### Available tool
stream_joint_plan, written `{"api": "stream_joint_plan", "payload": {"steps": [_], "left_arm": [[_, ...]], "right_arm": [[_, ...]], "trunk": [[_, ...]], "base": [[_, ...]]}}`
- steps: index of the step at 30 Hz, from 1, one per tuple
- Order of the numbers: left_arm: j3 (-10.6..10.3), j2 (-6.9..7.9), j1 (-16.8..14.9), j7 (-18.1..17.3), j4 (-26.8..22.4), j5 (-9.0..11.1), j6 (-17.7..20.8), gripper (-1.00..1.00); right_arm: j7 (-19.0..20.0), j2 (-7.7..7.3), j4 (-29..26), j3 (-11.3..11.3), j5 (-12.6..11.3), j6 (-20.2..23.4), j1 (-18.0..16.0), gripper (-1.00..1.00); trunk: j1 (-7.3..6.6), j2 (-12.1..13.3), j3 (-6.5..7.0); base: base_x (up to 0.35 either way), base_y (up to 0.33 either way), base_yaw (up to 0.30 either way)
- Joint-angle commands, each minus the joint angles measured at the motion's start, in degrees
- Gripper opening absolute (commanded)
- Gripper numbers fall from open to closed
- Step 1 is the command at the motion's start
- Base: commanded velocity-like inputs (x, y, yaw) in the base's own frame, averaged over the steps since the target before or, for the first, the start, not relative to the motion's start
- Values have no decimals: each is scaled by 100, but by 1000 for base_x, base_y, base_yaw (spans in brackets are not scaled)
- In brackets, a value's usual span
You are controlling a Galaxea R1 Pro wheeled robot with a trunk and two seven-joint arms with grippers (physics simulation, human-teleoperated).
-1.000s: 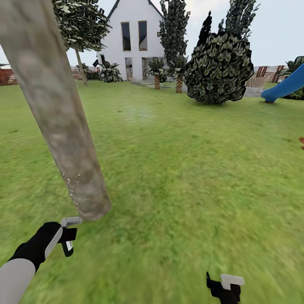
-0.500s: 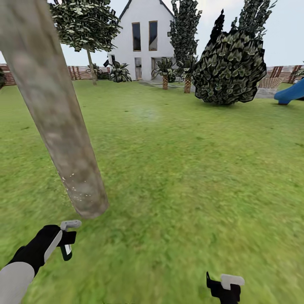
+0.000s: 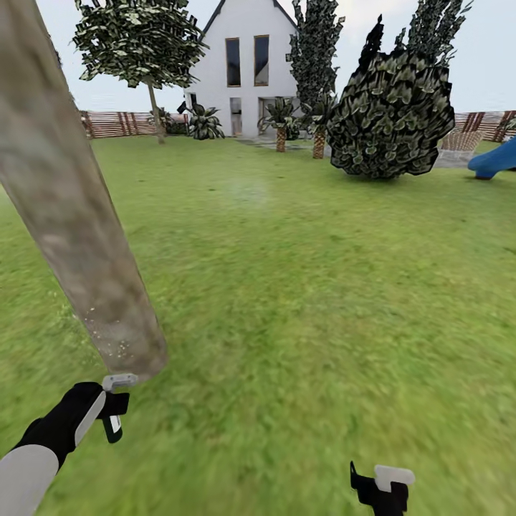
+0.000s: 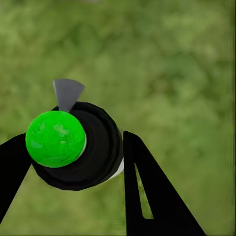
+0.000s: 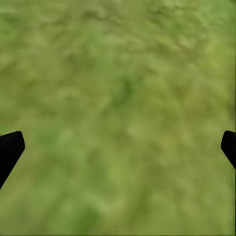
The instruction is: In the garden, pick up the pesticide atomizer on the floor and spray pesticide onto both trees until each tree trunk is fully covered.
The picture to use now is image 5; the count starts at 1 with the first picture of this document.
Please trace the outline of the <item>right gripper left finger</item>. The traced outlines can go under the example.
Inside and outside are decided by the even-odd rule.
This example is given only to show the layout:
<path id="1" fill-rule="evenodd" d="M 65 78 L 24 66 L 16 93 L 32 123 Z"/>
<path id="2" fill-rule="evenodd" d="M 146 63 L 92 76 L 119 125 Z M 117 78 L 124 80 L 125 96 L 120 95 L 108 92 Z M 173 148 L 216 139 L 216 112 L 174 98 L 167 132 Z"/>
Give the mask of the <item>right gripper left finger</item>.
<path id="1" fill-rule="evenodd" d="M 25 150 L 21 131 L 0 136 L 0 189 Z"/>

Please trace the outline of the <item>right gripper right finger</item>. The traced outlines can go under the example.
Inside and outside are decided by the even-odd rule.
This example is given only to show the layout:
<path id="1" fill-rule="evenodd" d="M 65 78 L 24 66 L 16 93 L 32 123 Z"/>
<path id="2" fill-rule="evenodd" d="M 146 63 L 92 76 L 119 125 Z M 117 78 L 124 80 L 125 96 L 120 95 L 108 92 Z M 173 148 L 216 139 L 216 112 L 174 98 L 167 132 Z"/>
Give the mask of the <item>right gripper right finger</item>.
<path id="1" fill-rule="evenodd" d="M 236 132 L 228 130 L 224 132 L 221 149 L 236 169 Z"/>

